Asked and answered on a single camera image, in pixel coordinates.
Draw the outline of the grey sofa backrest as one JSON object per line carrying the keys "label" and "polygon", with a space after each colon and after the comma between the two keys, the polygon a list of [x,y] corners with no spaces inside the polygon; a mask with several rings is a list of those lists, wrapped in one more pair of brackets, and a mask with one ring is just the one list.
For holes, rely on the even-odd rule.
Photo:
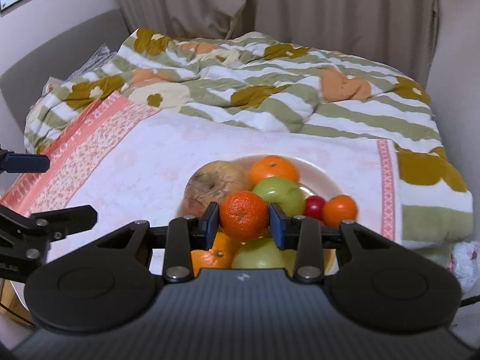
{"label": "grey sofa backrest", "polygon": [[50,39],[1,74],[1,95],[19,128],[50,77],[66,79],[102,45],[117,51],[128,37],[119,9],[88,19]]}

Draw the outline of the large orange in plate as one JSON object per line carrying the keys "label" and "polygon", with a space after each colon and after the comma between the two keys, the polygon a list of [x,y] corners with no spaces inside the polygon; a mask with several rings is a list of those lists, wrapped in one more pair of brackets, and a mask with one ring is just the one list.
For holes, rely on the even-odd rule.
{"label": "large orange in plate", "polygon": [[280,177],[295,183],[299,182],[299,171],[297,167],[287,158],[268,155],[257,160],[248,172],[249,179],[253,185],[257,185],[263,179]]}

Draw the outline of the beige curtain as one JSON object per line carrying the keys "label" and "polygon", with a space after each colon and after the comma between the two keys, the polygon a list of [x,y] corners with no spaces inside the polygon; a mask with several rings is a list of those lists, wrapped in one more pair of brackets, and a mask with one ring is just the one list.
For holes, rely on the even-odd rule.
{"label": "beige curtain", "polygon": [[117,0],[130,29],[171,37],[278,41],[385,63],[420,84],[436,46],[439,0]]}

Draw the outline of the large green apple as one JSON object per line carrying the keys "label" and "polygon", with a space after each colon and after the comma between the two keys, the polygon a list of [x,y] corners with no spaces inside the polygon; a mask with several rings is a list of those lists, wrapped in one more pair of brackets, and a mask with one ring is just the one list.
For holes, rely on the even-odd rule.
{"label": "large green apple", "polygon": [[252,192],[259,195],[267,204],[278,204],[286,215],[304,213],[304,194],[294,181],[281,177],[265,178],[252,189]]}

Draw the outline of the yellow cardboard box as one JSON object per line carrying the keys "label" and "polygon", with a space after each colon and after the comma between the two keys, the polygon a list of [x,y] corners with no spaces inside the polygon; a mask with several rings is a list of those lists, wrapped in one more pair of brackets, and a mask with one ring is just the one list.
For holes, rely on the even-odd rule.
{"label": "yellow cardboard box", "polygon": [[1,280],[1,314],[26,328],[35,327],[30,312],[23,306],[8,280]]}

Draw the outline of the white plastic bag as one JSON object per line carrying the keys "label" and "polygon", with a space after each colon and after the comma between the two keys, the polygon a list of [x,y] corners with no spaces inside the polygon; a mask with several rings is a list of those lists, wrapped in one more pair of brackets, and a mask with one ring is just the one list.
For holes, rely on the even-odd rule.
{"label": "white plastic bag", "polygon": [[479,280],[479,253],[478,241],[456,243],[451,250],[448,270],[460,283],[462,293],[470,292]]}

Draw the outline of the front orange in plate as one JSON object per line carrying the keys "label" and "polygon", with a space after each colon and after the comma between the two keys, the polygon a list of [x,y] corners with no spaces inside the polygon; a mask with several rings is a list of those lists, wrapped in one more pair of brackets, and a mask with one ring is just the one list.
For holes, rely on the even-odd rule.
{"label": "front orange in plate", "polygon": [[197,276],[203,268],[230,269],[241,246],[240,241],[230,238],[223,232],[217,233],[210,250],[193,250],[190,253],[193,274]]}

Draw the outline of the red cherry tomato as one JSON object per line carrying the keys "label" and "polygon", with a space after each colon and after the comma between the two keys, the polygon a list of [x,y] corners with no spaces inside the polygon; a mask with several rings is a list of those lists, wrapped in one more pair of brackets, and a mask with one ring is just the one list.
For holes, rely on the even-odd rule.
{"label": "red cherry tomato", "polygon": [[306,198],[304,216],[322,221],[324,218],[324,205],[326,200],[323,197],[312,195]]}

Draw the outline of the pink white floral towel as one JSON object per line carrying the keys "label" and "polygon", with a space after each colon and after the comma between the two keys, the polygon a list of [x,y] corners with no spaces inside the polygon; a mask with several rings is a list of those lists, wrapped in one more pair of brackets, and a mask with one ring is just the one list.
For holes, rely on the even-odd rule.
{"label": "pink white floral towel", "polygon": [[1,203],[22,215],[91,205],[97,224],[61,241],[58,258],[136,219],[166,225],[188,179],[215,160],[279,155],[324,173],[352,197],[360,224],[402,239],[394,146],[387,140],[262,133],[131,102],[118,94],[88,106],[47,150],[49,171],[22,175]]}

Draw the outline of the small green apple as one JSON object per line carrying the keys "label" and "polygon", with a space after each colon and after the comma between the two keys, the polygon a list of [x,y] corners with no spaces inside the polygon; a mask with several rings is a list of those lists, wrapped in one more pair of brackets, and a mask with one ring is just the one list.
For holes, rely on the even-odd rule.
{"label": "small green apple", "polygon": [[232,269],[284,268],[293,275],[296,251],[279,250],[272,238],[259,238],[241,246],[236,252]]}

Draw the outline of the small orange mandarin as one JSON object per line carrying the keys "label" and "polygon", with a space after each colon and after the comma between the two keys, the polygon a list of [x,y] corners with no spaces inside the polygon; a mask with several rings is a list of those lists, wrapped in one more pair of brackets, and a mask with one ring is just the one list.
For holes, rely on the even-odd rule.
{"label": "small orange mandarin", "polygon": [[223,232],[239,242],[260,238],[269,223],[265,201],[251,191],[230,194],[220,204],[220,225]]}

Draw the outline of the green striped floral blanket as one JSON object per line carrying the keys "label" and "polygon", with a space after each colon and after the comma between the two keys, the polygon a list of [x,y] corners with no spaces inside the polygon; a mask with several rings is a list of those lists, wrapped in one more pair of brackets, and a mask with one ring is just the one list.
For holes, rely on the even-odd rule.
{"label": "green striped floral blanket", "polygon": [[473,233],[473,196],[448,161],[429,94],[383,63],[257,32],[189,39],[139,28],[108,63],[35,103],[26,150],[42,152],[91,102],[113,92],[263,132],[386,139],[398,159],[404,238],[436,244]]}

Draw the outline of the bruised reddish apple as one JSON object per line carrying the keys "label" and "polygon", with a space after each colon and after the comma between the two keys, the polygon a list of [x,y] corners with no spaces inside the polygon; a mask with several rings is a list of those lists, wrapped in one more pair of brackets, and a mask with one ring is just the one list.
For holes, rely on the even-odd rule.
{"label": "bruised reddish apple", "polygon": [[199,217],[210,203],[221,204],[230,194],[251,189],[244,167],[230,161],[213,161],[201,166],[189,178],[178,213]]}

